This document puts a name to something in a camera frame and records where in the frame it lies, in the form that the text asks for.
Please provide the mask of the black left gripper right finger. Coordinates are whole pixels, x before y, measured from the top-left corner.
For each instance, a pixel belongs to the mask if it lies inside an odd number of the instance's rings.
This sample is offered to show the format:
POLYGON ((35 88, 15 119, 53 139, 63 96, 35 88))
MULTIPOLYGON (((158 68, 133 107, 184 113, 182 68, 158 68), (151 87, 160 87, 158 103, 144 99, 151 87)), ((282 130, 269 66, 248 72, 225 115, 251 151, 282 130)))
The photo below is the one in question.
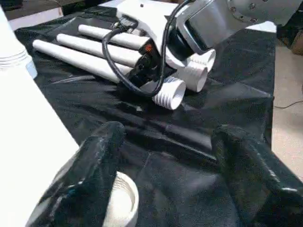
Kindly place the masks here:
POLYGON ((222 125, 213 151, 246 227, 301 227, 303 183, 261 139, 222 125))

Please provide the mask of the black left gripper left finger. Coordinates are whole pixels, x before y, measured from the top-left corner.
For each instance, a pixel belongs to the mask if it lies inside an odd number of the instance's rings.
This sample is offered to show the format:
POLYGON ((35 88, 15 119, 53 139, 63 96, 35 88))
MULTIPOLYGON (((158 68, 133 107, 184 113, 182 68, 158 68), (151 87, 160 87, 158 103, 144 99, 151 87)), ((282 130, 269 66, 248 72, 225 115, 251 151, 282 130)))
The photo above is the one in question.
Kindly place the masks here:
POLYGON ((26 226, 102 226, 124 138, 119 122, 104 123, 92 132, 58 171, 26 226))

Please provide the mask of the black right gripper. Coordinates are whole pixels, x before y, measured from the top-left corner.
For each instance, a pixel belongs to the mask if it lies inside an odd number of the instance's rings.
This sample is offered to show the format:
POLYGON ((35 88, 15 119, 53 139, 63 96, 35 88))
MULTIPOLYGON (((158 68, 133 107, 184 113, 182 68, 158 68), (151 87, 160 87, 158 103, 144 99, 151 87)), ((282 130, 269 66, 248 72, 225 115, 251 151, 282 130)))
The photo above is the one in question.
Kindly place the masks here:
POLYGON ((146 41, 138 52, 141 57, 129 72, 129 81, 136 87, 141 87, 151 80, 157 81, 160 78, 161 55, 154 41, 146 41))

